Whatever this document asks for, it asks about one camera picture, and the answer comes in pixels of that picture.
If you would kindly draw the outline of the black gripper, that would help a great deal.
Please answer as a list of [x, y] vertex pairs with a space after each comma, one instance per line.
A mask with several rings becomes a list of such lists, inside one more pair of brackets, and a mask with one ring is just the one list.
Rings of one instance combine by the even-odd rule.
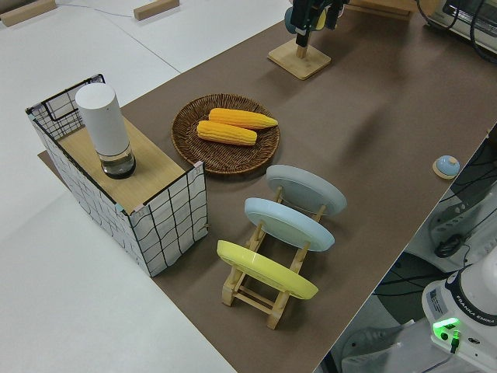
[[[332, 0], [329, 4], [325, 27], [334, 30], [337, 26], [339, 17], [343, 14], [347, 1]], [[297, 33], [297, 45], [306, 47], [309, 39], [309, 12], [310, 8], [314, 10], [324, 9], [328, 5], [328, 0], [293, 0], [293, 10], [291, 15], [291, 24], [295, 26]]]

